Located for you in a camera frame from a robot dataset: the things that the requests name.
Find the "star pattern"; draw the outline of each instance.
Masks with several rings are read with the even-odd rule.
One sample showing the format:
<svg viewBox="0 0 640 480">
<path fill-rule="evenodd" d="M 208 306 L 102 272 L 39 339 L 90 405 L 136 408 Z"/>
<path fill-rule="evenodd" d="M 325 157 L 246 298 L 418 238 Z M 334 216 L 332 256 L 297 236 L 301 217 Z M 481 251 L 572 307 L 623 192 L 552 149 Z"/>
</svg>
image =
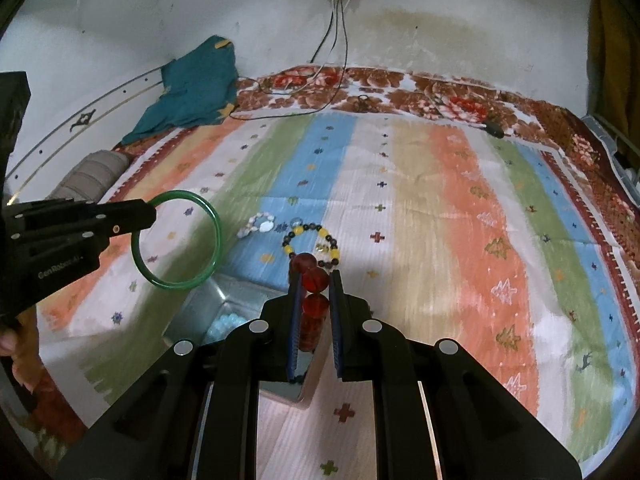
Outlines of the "star pattern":
<svg viewBox="0 0 640 480">
<path fill-rule="evenodd" d="M 478 220 L 481 221 L 484 225 L 488 225 L 489 227 L 495 227 L 495 225 L 497 224 L 497 221 L 494 219 L 494 217 L 491 216 L 491 213 L 489 212 L 480 213 L 476 218 L 478 218 Z"/>
<path fill-rule="evenodd" d="M 502 237 L 494 238 L 484 247 L 486 252 L 492 254 L 496 258 L 502 258 L 503 260 L 507 259 L 507 251 L 510 249 L 511 247 Z"/>
<path fill-rule="evenodd" d="M 503 328 L 500 333 L 495 336 L 498 344 L 504 346 L 507 350 L 518 351 L 518 343 L 522 338 L 516 334 L 516 326 L 513 324 L 508 329 Z"/>
<path fill-rule="evenodd" d="M 500 280 L 497 285 L 492 287 L 491 293 L 504 304 L 511 304 L 511 298 L 518 291 L 517 288 L 511 286 L 509 279 Z"/>
<path fill-rule="evenodd" d="M 520 380 L 520 373 L 518 372 L 514 376 L 509 377 L 509 380 L 502 385 L 518 400 L 520 400 L 520 394 L 527 389 L 527 385 L 522 384 Z"/>
<path fill-rule="evenodd" d="M 480 186 L 472 186 L 469 188 L 469 193 L 473 196 L 477 196 L 478 198 L 487 198 L 489 194 L 484 191 Z"/>
</svg>

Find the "bracelet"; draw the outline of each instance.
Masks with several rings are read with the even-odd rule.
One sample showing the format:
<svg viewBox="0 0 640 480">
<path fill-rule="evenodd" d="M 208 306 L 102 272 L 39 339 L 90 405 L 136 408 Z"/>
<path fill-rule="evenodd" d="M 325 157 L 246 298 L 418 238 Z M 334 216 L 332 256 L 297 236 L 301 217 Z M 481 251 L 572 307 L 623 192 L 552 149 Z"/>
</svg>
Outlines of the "bracelet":
<svg viewBox="0 0 640 480">
<path fill-rule="evenodd" d="M 331 268 L 331 267 L 335 267 L 340 263 L 340 250 L 338 249 L 338 240 L 333 238 L 329 234 L 329 231 L 327 231 L 320 224 L 303 224 L 302 220 L 300 221 L 299 224 L 296 223 L 293 229 L 287 235 L 285 235 L 285 237 L 282 239 L 282 249 L 284 250 L 285 254 L 289 255 L 290 259 L 296 257 L 296 253 L 293 250 L 293 247 L 291 246 L 291 241 L 293 240 L 293 238 L 295 238 L 298 235 L 301 235 L 305 231 L 318 232 L 318 235 L 320 235 L 330 244 L 329 255 L 331 256 L 331 261 L 323 262 L 322 260 L 319 260 L 318 267 Z"/>
<path fill-rule="evenodd" d="M 264 222 L 262 222 L 259 226 L 255 225 L 255 221 L 258 218 L 266 218 Z M 246 226 L 241 228 L 236 235 L 238 238 L 244 238 L 251 233 L 255 233 L 256 231 L 260 231 L 261 233 L 268 233 L 274 227 L 275 216 L 271 213 L 256 213 L 254 216 L 249 218 Z"/>
</svg>

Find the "gray pillow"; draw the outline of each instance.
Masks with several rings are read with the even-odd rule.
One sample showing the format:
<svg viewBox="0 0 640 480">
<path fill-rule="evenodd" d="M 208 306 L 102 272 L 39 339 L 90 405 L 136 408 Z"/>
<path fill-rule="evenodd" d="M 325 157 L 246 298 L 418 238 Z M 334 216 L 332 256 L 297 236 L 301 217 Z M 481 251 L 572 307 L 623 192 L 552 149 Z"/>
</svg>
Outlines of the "gray pillow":
<svg viewBox="0 0 640 480">
<path fill-rule="evenodd" d="M 125 153 L 100 150 L 87 155 L 73 168 L 48 198 L 73 198 L 98 202 L 129 167 Z"/>
</svg>

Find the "person's hand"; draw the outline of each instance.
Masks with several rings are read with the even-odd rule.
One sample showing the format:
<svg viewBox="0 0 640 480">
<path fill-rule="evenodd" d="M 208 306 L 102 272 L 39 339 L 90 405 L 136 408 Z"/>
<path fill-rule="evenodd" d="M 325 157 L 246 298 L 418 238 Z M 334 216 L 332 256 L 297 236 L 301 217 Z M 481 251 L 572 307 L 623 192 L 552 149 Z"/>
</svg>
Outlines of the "person's hand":
<svg viewBox="0 0 640 480">
<path fill-rule="evenodd" d="M 40 359 L 40 339 L 36 308 L 31 307 L 17 316 L 20 330 L 0 329 L 0 356 L 14 360 L 14 377 L 30 392 L 40 382 L 44 366 Z"/>
</svg>

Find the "colorful blanket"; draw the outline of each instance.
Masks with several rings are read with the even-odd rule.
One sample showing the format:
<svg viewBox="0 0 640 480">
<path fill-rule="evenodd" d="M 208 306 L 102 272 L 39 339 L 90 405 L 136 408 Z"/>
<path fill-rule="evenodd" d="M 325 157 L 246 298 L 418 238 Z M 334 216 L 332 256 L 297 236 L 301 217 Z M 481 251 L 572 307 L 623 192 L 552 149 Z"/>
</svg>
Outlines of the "colorful blanket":
<svg viewBox="0 0 640 480">
<path fill-rule="evenodd" d="M 252 83 L 241 107 L 321 107 L 335 69 L 297 98 L 267 93 L 305 70 Z M 593 470 L 638 406 L 639 217 L 603 147 L 566 110 L 475 82 L 350 69 L 340 92 L 330 111 L 229 118 L 134 145 L 108 198 L 203 195 L 223 219 L 222 271 L 271 288 L 286 287 L 290 220 L 322 222 L 340 240 L 348 293 L 409 338 L 457 339 Z M 504 139 L 476 127 L 487 118 Z M 276 228 L 238 240 L 258 211 Z M 193 276 L 211 233 L 189 203 L 163 205 L 143 256 L 162 276 Z M 293 244 L 322 248 L 312 236 Z M 119 237 L 98 271 L 39 306 L 44 361 L 85 424 L 164 350 L 184 297 L 145 282 Z M 370 391 L 331 366 L 308 410 L 261 399 L 262 478 L 374 478 Z"/>
</svg>

